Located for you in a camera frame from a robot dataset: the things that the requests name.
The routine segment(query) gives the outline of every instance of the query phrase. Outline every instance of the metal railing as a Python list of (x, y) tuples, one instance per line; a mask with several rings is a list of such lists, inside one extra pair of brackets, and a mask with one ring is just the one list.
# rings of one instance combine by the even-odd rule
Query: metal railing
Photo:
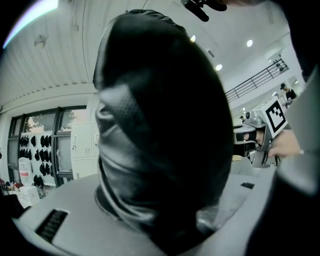
[(225, 93), (226, 99), (229, 102), (232, 102), (243, 95), (257, 89), (259, 86), (262, 86), (266, 82), (274, 79), (275, 77), (281, 75), (282, 73), (289, 70), (287, 64), (282, 60), (279, 59), (274, 62), (272, 65), (268, 66), (264, 70), (260, 71), (259, 73), (255, 74), (248, 80), (244, 81), (243, 83), (239, 84), (235, 88), (227, 91)]

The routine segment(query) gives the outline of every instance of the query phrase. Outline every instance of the window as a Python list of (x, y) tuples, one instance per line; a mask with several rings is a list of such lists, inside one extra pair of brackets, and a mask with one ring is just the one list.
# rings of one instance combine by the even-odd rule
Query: window
[(85, 109), (65, 110), (61, 113), (59, 124), (59, 132), (70, 132), (72, 125), (76, 123), (84, 123), (86, 121), (87, 112)]
[[(72, 162), (71, 162), (71, 129), (73, 124), (85, 123), (87, 121), (86, 106), (76, 107), (65, 107), (48, 109), (46, 111), (39, 111), (30, 114), (24, 114), (22, 116), (14, 117), (11, 121), (9, 137), (8, 137), (8, 148), (7, 148), (7, 161), (8, 161), (8, 172), (9, 178), (12, 182), (13, 179), (16, 181), (19, 179), (19, 150), (29, 149), (33, 152), (31, 159), (32, 170), (39, 169), (39, 163), (34, 162), (35, 150), (39, 148), (39, 137), (41, 133), (44, 133), (49, 137), (51, 135), (50, 147), (45, 146), (51, 155), (51, 162), (49, 163), (50, 168), (52, 167), (54, 183), (58, 187), (64, 182), (73, 180)], [(35, 135), (36, 147), (33, 147), (31, 143), (28, 146), (20, 146), (20, 138), (23, 137), (24, 133), (27, 134), (29, 140)], [(50, 187), (54, 184), (51, 176), (43, 176), (43, 182), (45, 187)]]
[(19, 141), (17, 138), (8, 141), (8, 164), (18, 166), (18, 148)]
[(20, 130), (20, 125), (21, 125), (22, 117), (17, 118), (13, 121), (13, 129), (12, 129), (12, 136), (18, 136), (19, 135), (19, 130)]
[(44, 113), (27, 116), (23, 126), (23, 133), (43, 133), (52, 131), (55, 115), (55, 113)]

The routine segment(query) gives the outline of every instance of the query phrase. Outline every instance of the black hat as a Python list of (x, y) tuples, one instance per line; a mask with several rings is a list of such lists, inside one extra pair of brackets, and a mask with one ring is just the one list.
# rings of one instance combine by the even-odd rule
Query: black hat
[(28, 152), (28, 158), (29, 158), (29, 160), (31, 160), (31, 159), (32, 159), (32, 156), (31, 156), (31, 149), (29, 149), (29, 152)]
[(46, 147), (49, 147), (48, 135), (45, 136), (45, 138), (44, 138), (44, 145), (45, 145)]
[(45, 160), (45, 153), (44, 151), (41, 149), (41, 151), (39, 152), (39, 156), (41, 158), (41, 162), (43, 162)]
[(42, 173), (43, 176), (46, 176), (46, 171), (45, 171), (45, 165), (42, 163), (39, 167), (40, 173)]
[(34, 175), (33, 183), (34, 183), (35, 186), (38, 186), (38, 176), (37, 175)]
[(38, 149), (36, 150), (36, 153), (34, 155), (34, 159), (37, 160), (37, 161), (39, 161), (39, 159), (40, 159)]
[(21, 138), (20, 138), (20, 141), (19, 141), (21, 147), (23, 146), (23, 141), (24, 141), (24, 138), (21, 137)]
[(48, 175), (50, 174), (50, 167), (49, 167), (49, 164), (48, 164), (48, 163), (45, 164), (44, 170), (45, 170), (45, 173), (46, 173), (46, 174), (48, 174)]
[(33, 145), (33, 147), (36, 146), (36, 136), (33, 136), (33, 137), (31, 138), (31, 144)]
[(45, 136), (43, 136), (43, 135), (41, 136), (40, 144), (41, 144), (42, 148), (45, 146)]
[(48, 150), (45, 150), (45, 151), (44, 151), (44, 160), (46, 160), (47, 162), (49, 162)]
[(25, 138), (25, 146), (28, 146), (28, 144), (29, 144), (29, 136), (26, 136), (26, 138)]
[(41, 186), (43, 187), (45, 184), (44, 184), (44, 181), (42, 180), (41, 176), (39, 175), (38, 177), (38, 186)]

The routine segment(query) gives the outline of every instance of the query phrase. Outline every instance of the ceiling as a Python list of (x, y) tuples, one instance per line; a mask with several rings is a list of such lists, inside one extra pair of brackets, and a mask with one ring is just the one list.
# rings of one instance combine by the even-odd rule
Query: ceiling
[[(278, 40), (287, 29), (282, 12), (269, 2), (255, 7), (229, 7), (226, 12), (204, 8), (202, 22), (179, 0), (60, 0), (58, 8), (23, 28), (3, 51), (0, 62), (0, 105), (26, 95), (69, 85), (92, 86), (104, 28), (133, 9), (153, 9), (184, 26), (208, 55), (220, 76)], [(253, 46), (246, 46), (247, 40)]]

